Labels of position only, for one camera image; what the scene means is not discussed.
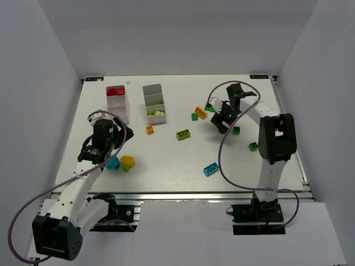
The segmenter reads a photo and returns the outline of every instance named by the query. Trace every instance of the blue toy brick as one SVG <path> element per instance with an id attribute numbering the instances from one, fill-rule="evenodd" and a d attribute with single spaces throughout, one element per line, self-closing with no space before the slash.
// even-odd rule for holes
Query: blue toy brick
<path id="1" fill-rule="evenodd" d="M 117 157 L 114 157 L 111 159 L 111 161 L 109 161 L 108 163 L 106 163 L 106 168 L 107 169 L 118 169 L 120 168 L 120 161 L 118 160 Z"/>
<path id="2" fill-rule="evenodd" d="M 215 162 L 211 165 L 208 165 L 208 167 L 204 168 L 204 173 L 206 174 L 206 176 L 210 176 L 213 173 L 217 172 L 219 169 L 218 164 L 216 164 Z"/>

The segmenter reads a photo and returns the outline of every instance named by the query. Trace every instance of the gray wall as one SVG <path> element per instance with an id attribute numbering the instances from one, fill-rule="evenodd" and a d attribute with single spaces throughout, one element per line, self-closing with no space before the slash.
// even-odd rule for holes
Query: gray wall
<path id="1" fill-rule="evenodd" d="M 23 265 L 7 227 L 30 198 L 53 185 L 80 80 L 36 0 L 0 3 L 1 265 Z M 25 255 L 40 201 L 20 216 L 14 243 Z"/>
<path id="2" fill-rule="evenodd" d="M 355 2 L 319 1 L 279 76 L 312 191 L 355 265 Z"/>
<path id="3" fill-rule="evenodd" d="M 278 74 L 317 0 L 39 0 L 80 77 Z"/>

